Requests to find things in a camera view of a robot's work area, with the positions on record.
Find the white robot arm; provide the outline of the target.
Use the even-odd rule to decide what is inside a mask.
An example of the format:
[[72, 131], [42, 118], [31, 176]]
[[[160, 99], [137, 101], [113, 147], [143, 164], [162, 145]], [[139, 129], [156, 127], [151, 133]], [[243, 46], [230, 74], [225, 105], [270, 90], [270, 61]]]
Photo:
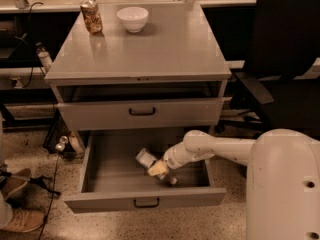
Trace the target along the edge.
[[148, 174], [159, 176], [215, 155], [247, 167], [247, 240], [320, 240], [320, 141], [287, 129], [257, 139], [192, 130]]

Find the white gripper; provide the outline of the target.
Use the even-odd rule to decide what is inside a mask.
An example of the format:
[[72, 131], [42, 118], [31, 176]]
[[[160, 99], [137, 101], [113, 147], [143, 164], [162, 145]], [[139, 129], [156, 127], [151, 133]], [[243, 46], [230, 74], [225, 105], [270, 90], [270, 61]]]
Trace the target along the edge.
[[164, 153], [162, 159], [164, 161], [157, 161], [147, 170], [150, 176], [165, 177], [168, 174], [168, 167], [170, 169], [178, 169], [188, 163], [196, 162], [198, 160], [198, 156], [196, 153], [187, 150], [184, 143], [180, 142], [170, 147]]

